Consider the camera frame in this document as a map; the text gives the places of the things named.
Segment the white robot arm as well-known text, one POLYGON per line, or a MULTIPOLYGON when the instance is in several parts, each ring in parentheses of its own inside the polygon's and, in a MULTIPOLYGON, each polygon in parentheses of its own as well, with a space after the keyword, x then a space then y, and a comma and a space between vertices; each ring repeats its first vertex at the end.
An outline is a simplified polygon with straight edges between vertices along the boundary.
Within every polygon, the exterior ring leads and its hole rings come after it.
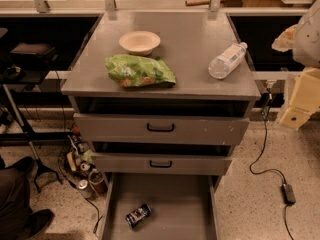
POLYGON ((279 124, 298 129, 320 107, 320 0, 301 17, 294 32, 293 59, 304 69, 285 82, 279 124))

